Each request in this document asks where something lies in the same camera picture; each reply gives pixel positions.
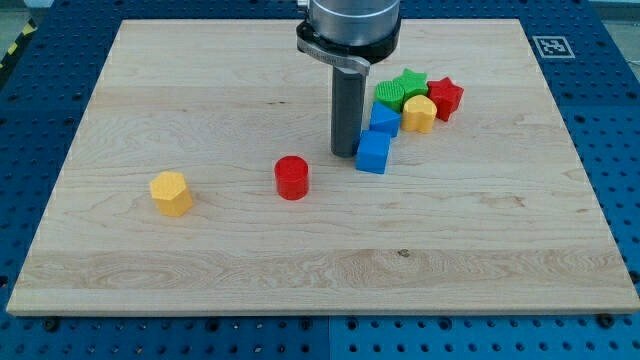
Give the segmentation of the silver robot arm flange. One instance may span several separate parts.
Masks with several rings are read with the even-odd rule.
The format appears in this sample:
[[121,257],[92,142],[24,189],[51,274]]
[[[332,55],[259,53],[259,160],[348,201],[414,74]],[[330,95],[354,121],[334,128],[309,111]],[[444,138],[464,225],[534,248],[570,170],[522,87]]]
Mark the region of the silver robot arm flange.
[[307,0],[298,7],[298,50],[343,72],[366,77],[397,46],[399,0]]

